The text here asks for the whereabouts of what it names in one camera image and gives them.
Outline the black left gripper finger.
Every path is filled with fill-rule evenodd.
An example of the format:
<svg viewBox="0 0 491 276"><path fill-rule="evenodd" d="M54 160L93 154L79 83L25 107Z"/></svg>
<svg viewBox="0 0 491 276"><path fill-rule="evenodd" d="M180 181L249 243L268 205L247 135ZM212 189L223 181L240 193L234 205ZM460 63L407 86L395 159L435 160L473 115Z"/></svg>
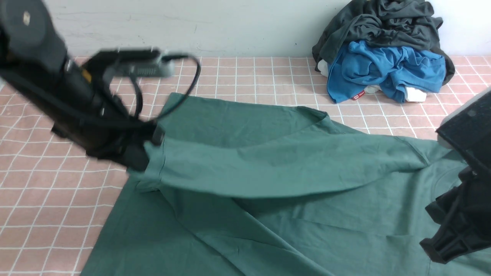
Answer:
<svg viewBox="0 0 491 276"><path fill-rule="evenodd" d="M149 164L144 142L128 142L123 145L123 166L132 171L144 172Z"/></svg>

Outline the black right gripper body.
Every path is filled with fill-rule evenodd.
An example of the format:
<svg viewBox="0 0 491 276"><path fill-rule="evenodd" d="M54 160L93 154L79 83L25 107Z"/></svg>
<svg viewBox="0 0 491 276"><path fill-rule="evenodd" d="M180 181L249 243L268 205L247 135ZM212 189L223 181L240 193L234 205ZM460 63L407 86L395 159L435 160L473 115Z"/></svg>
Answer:
<svg viewBox="0 0 491 276"><path fill-rule="evenodd" d="M421 248L432 262L447 264L490 247L490 178L470 167L459 173L461 185L440 195L425 210L440 227Z"/></svg>

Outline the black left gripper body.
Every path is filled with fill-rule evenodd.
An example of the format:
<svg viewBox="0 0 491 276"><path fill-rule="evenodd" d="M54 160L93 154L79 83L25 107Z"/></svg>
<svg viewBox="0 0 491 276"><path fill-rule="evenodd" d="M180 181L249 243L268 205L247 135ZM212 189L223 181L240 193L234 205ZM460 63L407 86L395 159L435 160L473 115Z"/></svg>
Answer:
<svg viewBox="0 0 491 276"><path fill-rule="evenodd" d="M160 146L163 129L155 121L141 121L143 95L135 89L135 111L108 89L56 89L53 96L66 105L56 114L52 133L83 148L86 155L123 165L123 145L147 141Z"/></svg>

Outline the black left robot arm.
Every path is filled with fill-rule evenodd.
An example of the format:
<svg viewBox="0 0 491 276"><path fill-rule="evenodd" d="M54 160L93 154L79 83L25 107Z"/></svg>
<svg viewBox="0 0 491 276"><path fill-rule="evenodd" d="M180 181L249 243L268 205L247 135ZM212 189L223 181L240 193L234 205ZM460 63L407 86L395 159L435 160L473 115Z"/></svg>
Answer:
<svg viewBox="0 0 491 276"><path fill-rule="evenodd" d="M83 148L86 155L145 171L144 144L160 145L164 132L156 122L141 121L138 89L133 115L111 93L115 76L137 73L159 56L150 49L106 49L83 65L70 57L42 0L2 0L1 78L54 122L51 132Z"/></svg>

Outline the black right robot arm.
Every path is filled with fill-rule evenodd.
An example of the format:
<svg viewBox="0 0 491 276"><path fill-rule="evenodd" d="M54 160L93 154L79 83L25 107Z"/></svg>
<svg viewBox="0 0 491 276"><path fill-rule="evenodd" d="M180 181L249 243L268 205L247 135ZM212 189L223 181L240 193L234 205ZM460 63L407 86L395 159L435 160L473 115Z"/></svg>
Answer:
<svg viewBox="0 0 491 276"><path fill-rule="evenodd" d="M447 264L491 244L490 88L447 116L436 132L438 143L458 152L468 164L459 173L461 185L425 208L440 228L420 245L432 262Z"/></svg>

